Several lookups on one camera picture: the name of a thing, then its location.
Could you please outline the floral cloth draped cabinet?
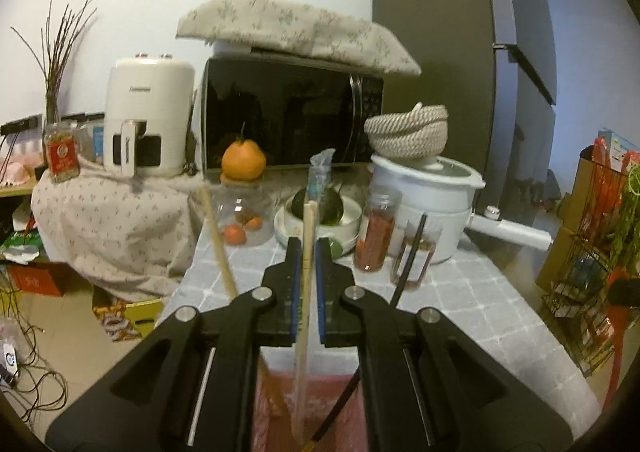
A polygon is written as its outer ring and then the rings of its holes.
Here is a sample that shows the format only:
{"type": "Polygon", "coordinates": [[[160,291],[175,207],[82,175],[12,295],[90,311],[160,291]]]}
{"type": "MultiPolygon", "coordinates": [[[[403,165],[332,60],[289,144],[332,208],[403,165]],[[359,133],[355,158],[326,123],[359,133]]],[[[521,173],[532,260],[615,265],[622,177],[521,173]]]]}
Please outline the floral cloth draped cabinet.
{"type": "Polygon", "coordinates": [[[118,177],[80,161],[55,183],[44,173],[30,208],[50,261],[127,302],[168,297],[191,266],[204,213],[203,177],[118,177]]]}

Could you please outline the pink perforated utensil holder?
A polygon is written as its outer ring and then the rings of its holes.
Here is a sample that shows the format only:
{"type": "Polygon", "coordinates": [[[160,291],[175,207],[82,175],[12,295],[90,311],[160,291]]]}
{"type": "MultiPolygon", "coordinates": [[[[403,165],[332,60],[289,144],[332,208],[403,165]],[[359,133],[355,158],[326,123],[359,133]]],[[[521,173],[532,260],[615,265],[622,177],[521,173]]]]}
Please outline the pink perforated utensil holder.
{"type": "MultiPolygon", "coordinates": [[[[304,441],[307,441],[324,421],[350,379],[347,375],[309,375],[304,441]]],[[[271,403],[258,375],[253,415],[252,451],[299,451],[302,446],[291,435],[291,424],[271,403]]],[[[361,387],[345,404],[335,422],[314,448],[315,451],[369,450],[366,412],[361,387]]]]}

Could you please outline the green leafy vegetable bunch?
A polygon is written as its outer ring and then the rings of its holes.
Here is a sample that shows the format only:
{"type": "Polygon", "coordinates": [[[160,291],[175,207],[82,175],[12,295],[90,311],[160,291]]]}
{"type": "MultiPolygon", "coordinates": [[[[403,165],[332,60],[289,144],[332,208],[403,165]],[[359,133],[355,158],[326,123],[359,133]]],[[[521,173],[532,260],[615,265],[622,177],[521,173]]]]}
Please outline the green leafy vegetable bunch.
{"type": "Polygon", "coordinates": [[[639,168],[628,174],[608,255],[611,268],[628,268],[639,258],[639,168]]]}

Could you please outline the white electric cooking pot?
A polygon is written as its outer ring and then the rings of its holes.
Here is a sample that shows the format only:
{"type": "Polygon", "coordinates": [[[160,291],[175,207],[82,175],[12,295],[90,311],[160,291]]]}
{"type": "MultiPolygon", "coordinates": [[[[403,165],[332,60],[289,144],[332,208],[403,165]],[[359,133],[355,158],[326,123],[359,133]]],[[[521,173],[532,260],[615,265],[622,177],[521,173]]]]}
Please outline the white electric cooking pot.
{"type": "Polygon", "coordinates": [[[400,194],[387,251],[390,256],[400,253],[405,232],[416,229],[422,215],[440,232],[432,259],[434,264],[456,253],[466,229],[540,251],[548,250],[552,244],[549,232],[507,220],[495,205],[476,211],[475,194],[484,189],[486,183],[469,165],[448,157],[396,161],[378,153],[374,153],[371,160],[371,185],[392,188],[400,194]]]}

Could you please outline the short labelled spice jar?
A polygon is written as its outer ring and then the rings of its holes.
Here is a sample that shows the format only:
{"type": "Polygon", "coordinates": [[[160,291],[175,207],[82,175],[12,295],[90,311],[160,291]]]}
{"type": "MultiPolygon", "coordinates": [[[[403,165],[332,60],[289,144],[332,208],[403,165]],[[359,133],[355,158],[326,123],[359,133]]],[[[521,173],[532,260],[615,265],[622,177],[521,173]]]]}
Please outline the short labelled spice jar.
{"type": "Polygon", "coordinates": [[[401,278],[406,278],[406,289],[416,289],[426,279],[442,234],[442,224],[438,219],[427,218],[421,233],[418,228],[417,219],[405,224],[390,272],[390,281],[394,285],[401,278]]]}

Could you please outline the tall red spice jar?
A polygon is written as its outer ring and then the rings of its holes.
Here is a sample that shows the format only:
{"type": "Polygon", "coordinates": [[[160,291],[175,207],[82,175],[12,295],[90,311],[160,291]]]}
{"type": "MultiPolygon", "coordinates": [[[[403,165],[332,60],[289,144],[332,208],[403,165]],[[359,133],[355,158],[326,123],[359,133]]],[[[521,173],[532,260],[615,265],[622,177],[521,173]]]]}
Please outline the tall red spice jar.
{"type": "Polygon", "coordinates": [[[394,188],[369,188],[355,247],[354,263],[359,270],[373,272],[383,266],[392,239],[400,199],[401,193],[394,188]]]}

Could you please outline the black microwave oven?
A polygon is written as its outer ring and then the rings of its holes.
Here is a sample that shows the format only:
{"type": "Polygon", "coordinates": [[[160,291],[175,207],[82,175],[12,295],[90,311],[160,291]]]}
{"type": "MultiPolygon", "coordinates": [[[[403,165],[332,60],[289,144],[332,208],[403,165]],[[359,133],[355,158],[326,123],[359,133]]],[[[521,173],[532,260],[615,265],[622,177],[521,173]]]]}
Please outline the black microwave oven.
{"type": "Polygon", "coordinates": [[[381,76],[345,64],[277,54],[229,54],[206,61],[198,99],[196,162],[221,169],[239,137],[257,143],[269,166],[306,166],[323,149],[335,166],[372,153],[364,122],[382,113],[381,76]]]}

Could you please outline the printed bamboo chopstick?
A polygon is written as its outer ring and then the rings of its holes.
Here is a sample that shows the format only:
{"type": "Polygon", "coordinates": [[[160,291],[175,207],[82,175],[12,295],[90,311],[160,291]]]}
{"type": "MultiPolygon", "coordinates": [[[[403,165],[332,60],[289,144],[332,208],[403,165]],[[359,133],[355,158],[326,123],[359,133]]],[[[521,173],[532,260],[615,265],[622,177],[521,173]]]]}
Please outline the printed bamboo chopstick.
{"type": "Polygon", "coordinates": [[[301,446],[305,442],[305,406],[307,385],[307,352],[309,340],[309,318],[314,271],[314,245],[320,204],[331,181],[332,157],[335,150],[324,149],[310,159],[305,201],[303,203],[302,268],[298,305],[297,339],[295,347],[294,404],[292,412],[292,435],[301,446]]]}

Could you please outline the dark grey refrigerator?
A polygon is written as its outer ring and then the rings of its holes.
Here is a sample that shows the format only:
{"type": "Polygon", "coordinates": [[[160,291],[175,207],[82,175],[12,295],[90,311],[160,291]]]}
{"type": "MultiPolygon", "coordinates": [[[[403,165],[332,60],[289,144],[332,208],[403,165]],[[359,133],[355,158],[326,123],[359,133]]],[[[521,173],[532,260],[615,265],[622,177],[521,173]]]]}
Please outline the dark grey refrigerator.
{"type": "Polygon", "coordinates": [[[373,0],[373,19],[419,64],[390,79],[384,109],[447,108],[445,157],[486,186],[474,209],[530,226],[547,180],[555,124],[556,61],[548,0],[373,0]]]}

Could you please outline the black chopstick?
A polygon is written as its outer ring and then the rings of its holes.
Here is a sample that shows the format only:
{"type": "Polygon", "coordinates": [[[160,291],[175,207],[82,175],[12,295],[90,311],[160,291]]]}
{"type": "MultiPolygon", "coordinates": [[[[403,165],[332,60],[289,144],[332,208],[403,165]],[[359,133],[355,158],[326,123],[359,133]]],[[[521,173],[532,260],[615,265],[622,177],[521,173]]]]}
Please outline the black chopstick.
{"type": "Polygon", "coordinates": [[[397,309],[406,278],[400,279],[386,301],[356,284],[352,270],[332,261],[326,238],[316,243],[316,275],[320,342],[326,347],[355,346],[359,365],[303,449],[314,450],[358,386],[371,451],[426,446],[420,403],[405,354],[405,340],[413,339],[414,328],[403,325],[413,324],[413,315],[397,309]]]}

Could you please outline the dry twig bunch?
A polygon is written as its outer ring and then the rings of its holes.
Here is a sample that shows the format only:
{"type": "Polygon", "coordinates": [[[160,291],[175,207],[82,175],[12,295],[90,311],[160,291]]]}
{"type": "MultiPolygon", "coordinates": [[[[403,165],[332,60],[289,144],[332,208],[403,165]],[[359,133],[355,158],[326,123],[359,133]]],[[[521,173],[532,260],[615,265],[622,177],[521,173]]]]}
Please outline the dry twig bunch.
{"type": "Polygon", "coordinates": [[[66,4],[60,18],[55,19],[54,0],[48,1],[47,16],[39,30],[39,48],[35,49],[16,27],[11,31],[27,48],[43,77],[44,107],[42,125],[58,123],[58,96],[64,79],[67,64],[72,59],[76,46],[94,21],[98,8],[96,0],[85,0],[78,9],[66,4]]]}

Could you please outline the red labelled vase jar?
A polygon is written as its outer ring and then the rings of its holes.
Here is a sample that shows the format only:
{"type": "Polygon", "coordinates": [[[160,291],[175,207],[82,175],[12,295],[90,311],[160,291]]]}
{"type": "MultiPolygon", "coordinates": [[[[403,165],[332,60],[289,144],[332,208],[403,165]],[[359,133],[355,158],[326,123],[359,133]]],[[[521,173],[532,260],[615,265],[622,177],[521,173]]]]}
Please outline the red labelled vase jar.
{"type": "Polygon", "coordinates": [[[73,179],[80,174],[75,130],[68,122],[51,123],[43,134],[46,160],[53,183],[73,179]]]}

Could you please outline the blue white cardboard box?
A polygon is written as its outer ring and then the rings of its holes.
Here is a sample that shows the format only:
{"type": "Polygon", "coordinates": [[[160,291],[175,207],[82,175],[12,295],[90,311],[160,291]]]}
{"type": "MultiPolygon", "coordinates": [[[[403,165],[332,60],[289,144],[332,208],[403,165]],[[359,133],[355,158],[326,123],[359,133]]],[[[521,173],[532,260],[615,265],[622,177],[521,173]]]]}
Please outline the blue white cardboard box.
{"type": "Polygon", "coordinates": [[[631,164],[639,162],[639,147],[609,128],[600,128],[598,137],[603,140],[605,162],[616,172],[626,174],[631,164]]]}

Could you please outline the long bamboo chopstick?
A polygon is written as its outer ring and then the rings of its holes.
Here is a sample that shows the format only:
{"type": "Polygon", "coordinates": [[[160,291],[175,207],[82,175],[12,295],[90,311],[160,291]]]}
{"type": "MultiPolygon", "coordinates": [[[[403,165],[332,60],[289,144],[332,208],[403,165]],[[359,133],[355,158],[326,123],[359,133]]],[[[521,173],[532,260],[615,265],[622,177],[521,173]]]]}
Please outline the long bamboo chopstick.
{"type": "MultiPolygon", "coordinates": [[[[229,266],[229,259],[226,251],[224,250],[222,236],[218,231],[217,220],[212,203],[212,195],[206,186],[201,186],[201,188],[198,189],[198,195],[200,196],[210,236],[212,237],[212,246],[217,265],[220,268],[222,283],[224,283],[224,290],[226,291],[230,301],[233,301],[233,299],[239,296],[239,290],[229,266]]],[[[285,417],[285,420],[289,420],[290,412],[288,412],[288,406],[285,403],[282,389],[278,381],[269,371],[267,362],[261,352],[258,354],[258,371],[262,376],[262,381],[264,382],[265,390],[267,391],[271,403],[278,409],[278,413],[285,417]]]]}

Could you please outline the red plastic bag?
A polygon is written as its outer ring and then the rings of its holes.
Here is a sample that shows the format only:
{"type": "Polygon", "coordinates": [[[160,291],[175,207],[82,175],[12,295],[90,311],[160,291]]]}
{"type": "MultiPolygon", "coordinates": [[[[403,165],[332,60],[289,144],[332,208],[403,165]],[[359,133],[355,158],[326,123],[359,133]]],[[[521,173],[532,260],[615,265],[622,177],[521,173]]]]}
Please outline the red plastic bag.
{"type": "Polygon", "coordinates": [[[634,167],[639,166],[639,162],[631,164],[626,174],[609,168],[605,162],[604,143],[599,137],[594,139],[591,161],[593,163],[591,214],[595,220],[600,220],[603,216],[612,214],[620,205],[626,177],[634,167]]]}

